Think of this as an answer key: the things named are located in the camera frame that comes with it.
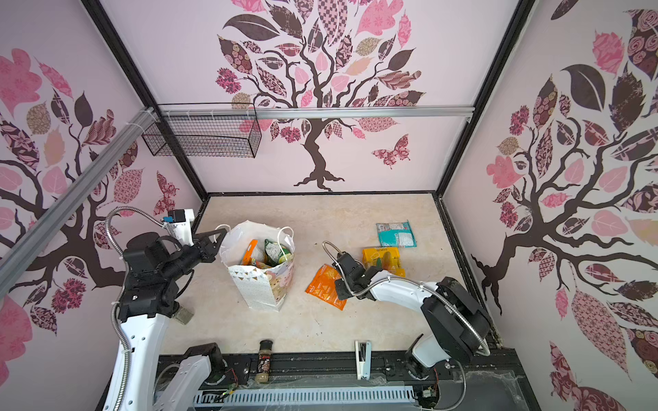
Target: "teal snack package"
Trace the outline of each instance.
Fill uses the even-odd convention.
[[[416,247],[409,222],[377,223],[377,235],[382,247]]]

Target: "orange package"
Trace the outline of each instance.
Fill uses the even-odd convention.
[[[347,300],[340,301],[338,294],[336,294],[336,285],[334,281],[340,278],[340,274],[333,267],[325,264],[315,274],[315,278],[311,281],[306,292],[308,294],[318,297],[329,304],[337,307],[339,310],[345,308]]]

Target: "black wire mesh basket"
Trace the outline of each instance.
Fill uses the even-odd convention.
[[[254,106],[245,103],[238,108],[245,109],[245,114],[217,114],[211,110],[197,114],[192,110],[174,111],[175,115],[164,112],[162,121],[173,134],[167,135],[166,127],[156,122],[146,129],[142,138],[154,156],[174,155],[167,136],[178,142],[186,156],[256,157],[263,135]]]

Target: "marble floor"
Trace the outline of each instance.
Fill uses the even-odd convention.
[[[463,282],[430,194],[213,197],[198,232],[244,220],[295,230],[295,277],[281,311],[248,308],[219,258],[200,264],[178,299],[195,315],[185,326],[171,322],[163,354],[182,354],[210,342],[226,353],[257,352],[262,339],[272,339],[275,352],[352,351],[354,340],[367,339],[376,351],[409,348],[418,335],[431,332],[422,315],[390,302],[356,298],[341,311],[305,292],[316,271],[331,263],[322,241],[360,260],[361,249],[379,246],[378,222],[411,223],[418,246],[400,250],[408,278],[451,276]]]

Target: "seasoning bottle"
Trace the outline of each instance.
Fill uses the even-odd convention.
[[[272,357],[272,340],[264,339],[258,351],[257,383],[266,383],[270,378],[270,359]]]

